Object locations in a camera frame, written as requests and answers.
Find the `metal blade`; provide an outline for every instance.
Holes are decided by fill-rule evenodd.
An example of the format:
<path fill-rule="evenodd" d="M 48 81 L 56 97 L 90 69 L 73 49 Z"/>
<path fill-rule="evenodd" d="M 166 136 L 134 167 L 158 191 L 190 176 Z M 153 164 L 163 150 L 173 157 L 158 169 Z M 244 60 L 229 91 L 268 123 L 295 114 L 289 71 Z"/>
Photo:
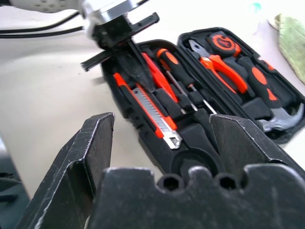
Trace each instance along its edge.
<path fill-rule="evenodd" d="M 209 57 L 210 54 L 206 51 L 204 47 L 199 45 L 197 42 L 193 40 L 189 40 L 190 46 L 192 50 L 196 53 L 198 53 L 201 57 Z"/>
<path fill-rule="evenodd" d="M 140 88 L 135 87 L 132 90 L 134 96 L 141 103 L 142 107 L 148 112 L 149 116 L 154 120 L 156 125 L 163 134 L 163 139 L 171 149 L 178 149 L 181 145 L 182 138 L 178 132 L 172 130 L 172 128 L 167 124 L 167 122 L 161 117 L 160 113 L 151 104 L 146 95 L 141 91 Z"/>

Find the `green cloth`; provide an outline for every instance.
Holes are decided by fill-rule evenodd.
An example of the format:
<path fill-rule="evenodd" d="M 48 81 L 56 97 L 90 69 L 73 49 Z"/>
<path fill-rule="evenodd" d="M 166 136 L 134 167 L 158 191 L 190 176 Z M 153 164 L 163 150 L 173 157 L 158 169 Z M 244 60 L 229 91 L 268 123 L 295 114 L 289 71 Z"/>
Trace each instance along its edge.
<path fill-rule="evenodd" d="M 295 4 L 275 18 L 279 28 L 279 49 L 297 77 L 305 83 L 305 16 Z"/>

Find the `tool kit case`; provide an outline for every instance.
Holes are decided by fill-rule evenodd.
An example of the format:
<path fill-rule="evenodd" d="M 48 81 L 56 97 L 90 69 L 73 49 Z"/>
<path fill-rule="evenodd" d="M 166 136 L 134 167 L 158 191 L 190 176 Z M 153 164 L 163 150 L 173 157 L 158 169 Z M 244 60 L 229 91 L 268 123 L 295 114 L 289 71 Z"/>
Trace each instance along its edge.
<path fill-rule="evenodd" d="M 209 123 L 211 114 L 250 119 L 277 144 L 287 143 L 305 125 L 303 95 L 229 30 L 197 30 L 180 35 L 177 45 L 153 40 L 138 47 L 150 73 L 164 75 L 169 88 L 155 81 L 156 89 L 149 92 L 126 80 L 127 75 L 141 75 L 141 68 L 128 61 L 128 51 L 125 57 L 104 61 L 102 71 L 123 117 L 138 130 L 147 155 L 164 173 L 183 175 L 195 165 L 207 167 L 213 176 L 224 171 Z M 205 56 L 201 47 L 211 55 Z M 228 76 L 217 56 L 242 79 Z M 124 60 L 118 64 L 118 58 Z"/>

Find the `hammer head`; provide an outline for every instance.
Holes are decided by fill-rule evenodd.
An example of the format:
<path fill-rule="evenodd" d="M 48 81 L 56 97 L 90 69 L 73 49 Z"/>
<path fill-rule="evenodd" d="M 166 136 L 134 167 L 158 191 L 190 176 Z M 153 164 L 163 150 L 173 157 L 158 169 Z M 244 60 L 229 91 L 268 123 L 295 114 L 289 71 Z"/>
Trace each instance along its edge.
<path fill-rule="evenodd" d="M 300 104 L 298 111 L 294 115 L 288 114 L 284 108 L 271 109 L 274 117 L 267 120 L 259 120 L 263 125 L 264 132 L 269 132 L 271 130 L 286 130 L 295 126 L 303 117 L 304 104 Z"/>

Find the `hammer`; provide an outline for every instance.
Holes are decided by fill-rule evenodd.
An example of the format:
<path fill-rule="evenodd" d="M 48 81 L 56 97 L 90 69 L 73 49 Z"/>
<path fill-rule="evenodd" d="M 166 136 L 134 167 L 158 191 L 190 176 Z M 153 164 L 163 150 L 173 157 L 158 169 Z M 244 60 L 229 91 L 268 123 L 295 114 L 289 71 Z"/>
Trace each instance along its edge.
<path fill-rule="evenodd" d="M 303 117 L 304 104 L 300 104 L 297 112 L 294 115 L 290 115 L 282 107 L 281 101 L 271 91 L 267 79 L 263 73 L 256 68 L 252 63 L 250 57 L 241 57 L 237 60 L 237 63 L 245 67 L 249 77 L 249 84 L 255 94 L 262 98 L 267 107 L 273 112 L 273 118 L 269 121 L 259 120 L 263 125 L 263 131 L 269 132 L 273 129 L 286 130 L 295 126 Z"/>

